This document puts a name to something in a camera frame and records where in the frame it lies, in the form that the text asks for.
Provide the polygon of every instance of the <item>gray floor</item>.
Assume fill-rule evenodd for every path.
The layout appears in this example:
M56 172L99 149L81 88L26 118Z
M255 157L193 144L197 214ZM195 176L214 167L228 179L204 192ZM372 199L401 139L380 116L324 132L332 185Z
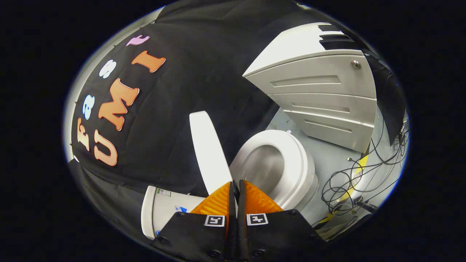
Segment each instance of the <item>gray floor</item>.
M380 113L380 110L378 108L376 117L377 118L375 121L375 128L372 134L372 139L374 140L374 143L377 144L382 133L383 121L382 114ZM288 117L286 113L283 112L282 108L280 108L277 111L276 115L272 119L267 129L276 129L291 132L291 134L294 135L302 143L302 145L311 153L314 159L315 173L319 179L319 186L312 199L301 211L301 214L305 217L305 219L310 224L314 224L323 217L327 216L327 214L329 213L328 206L325 202L321 200L322 187L335 171L342 170L345 168L351 168L352 162L347 161L347 158L359 159L361 157L361 153L305 135L300 130L300 128L296 126L295 122L290 117ZM383 159L387 159L388 157L396 153L394 147L395 145L389 145L387 129L386 126L384 126L383 136L380 140L380 144L377 146L377 152ZM351 197L354 199L362 194L364 199L368 199L385 189L393 181L399 178L405 160L406 158L404 158L404 160L401 163L395 165L393 171L389 176L388 174L393 167L390 165L383 165L378 170L374 169L371 172L365 173L361 177L361 181L359 181L359 183L357 184L356 189L360 191L368 191L375 189L376 187L379 188L369 193L354 192L352 193ZM377 163L380 163L380 159L378 158L375 152L372 152L368 157L366 165L372 165ZM337 175L332 179L332 186L342 186L346 182L348 182L348 178L345 175ZM389 196L395 185L396 184L390 186L388 189L384 190L375 198L371 199L370 203L380 207L380 205L385 201L387 196ZM326 195L326 199L330 199L330 197L331 195ZM338 200L333 201L332 205L335 205L337 202ZM355 214L349 212L345 215L335 216L322 229L333 228L338 225L346 224L351 220L355 220L356 222L358 219L361 219L364 215L368 214L368 212L362 208L355 208L355 211L357 211Z

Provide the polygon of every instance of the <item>white toilet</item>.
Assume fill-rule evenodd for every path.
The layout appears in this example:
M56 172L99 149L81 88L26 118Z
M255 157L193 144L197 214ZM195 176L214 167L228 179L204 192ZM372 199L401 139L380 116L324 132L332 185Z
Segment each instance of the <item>white toilet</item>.
M284 210L301 210L317 189L314 161L291 134L266 130L251 137L230 165L236 182L247 180Z
M240 179L257 186L283 210L301 211L314 195L318 184L314 161L291 134L267 130L254 135L228 168L209 115L205 111L195 112L189 119L196 158L209 195L225 183ZM148 186L141 208L144 235L155 239L175 212L191 212L203 200Z
M206 188L211 194L226 182L247 180L282 209L301 210L318 181L312 156L291 134L266 130L240 148L229 170L217 133L205 111L190 115L192 140Z

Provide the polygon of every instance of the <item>black fabric backdrop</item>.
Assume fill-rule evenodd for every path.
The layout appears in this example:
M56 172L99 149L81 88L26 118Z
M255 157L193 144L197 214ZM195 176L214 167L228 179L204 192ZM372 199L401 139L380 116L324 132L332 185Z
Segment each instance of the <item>black fabric backdrop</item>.
M79 160L69 167L84 195L114 226L131 238L148 243L142 234L140 210L148 185L206 197L192 145L189 114L209 114L230 164L240 147L263 131L278 105L242 77L260 52L282 31L322 21L283 0L184 0L167 5L148 24L116 45L96 66L77 100L72 147ZM133 37L150 36L140 45L125 46ZM165 57L154 73L131 61L141 52ZM117 62L106 79L99 71L108 60ZM115 79L139 88L127 106L121 131L98 118L100 104L111 102ZM82 104L95 97L89 120ZM89 134L88 152L77 137L77 119ZM94 130L118 153L115 166L94 157ZM97 144L105 154L109 150Z

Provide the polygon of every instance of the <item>screw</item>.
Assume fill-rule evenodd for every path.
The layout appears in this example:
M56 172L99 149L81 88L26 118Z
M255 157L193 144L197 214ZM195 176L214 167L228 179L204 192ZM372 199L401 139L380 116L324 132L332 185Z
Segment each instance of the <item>screw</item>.
M353 65L355 69L361 69L361 64L356 60L351 61L351 65Z
M211 251L209 251L208 255L209 255L209 257L216 257L216 256L220 255L220 252L217 251L217 250L211 250Z
M253 256L256 256L256 257L262 256L263 254L264 254L264 251L263 251L263 250L255 250L255 251L253 252Z
M166 238L166 237L164 237L164 236L159 236L159 237L158 237L158 240L159 240L160 242L162 242L162 243L165 243L165 242L168 241L168 238Z
M297 215L298 214L298 211L296 209L292 209L290 210L290 212L288 212L289 215Z

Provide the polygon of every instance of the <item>white wall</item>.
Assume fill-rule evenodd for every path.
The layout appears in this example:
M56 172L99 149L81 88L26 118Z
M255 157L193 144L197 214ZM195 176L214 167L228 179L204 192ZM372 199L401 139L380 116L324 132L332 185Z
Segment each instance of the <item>white wall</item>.
M66 103L65 103L65 112L63 115L63 146L65 150L65 156L67 161L73 159L73 151L71 146L71 126L73 113L75 111L75 101L78 99L81 89L88 79L90 73L94 70L96 65L113 49L114 45L119 44L126 37L136 32L139 27L145 26L152 21L154 21L164 7L161 7L154 12L149 13L148 15L136 20L129 26L125 27L120 32L116 33L112 38L105 42L94 54L89 57L86 63L83 65L81 71L77 75L73 85L71 86L70 93L68 94Z

